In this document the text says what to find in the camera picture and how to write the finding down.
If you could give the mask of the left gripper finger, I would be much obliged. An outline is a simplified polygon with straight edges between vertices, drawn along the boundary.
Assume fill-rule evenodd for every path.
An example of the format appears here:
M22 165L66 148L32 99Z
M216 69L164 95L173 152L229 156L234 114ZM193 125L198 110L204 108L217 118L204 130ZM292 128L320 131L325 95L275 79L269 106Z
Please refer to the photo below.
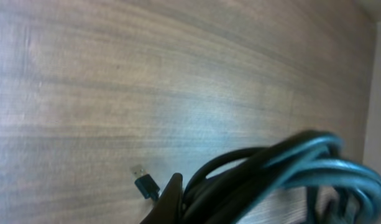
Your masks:
M145 199L151 199L154 207L140 224L178 224L180 222L183 197L183 176L174 173L161 195L160 188L150 176L139 178L139 190Z

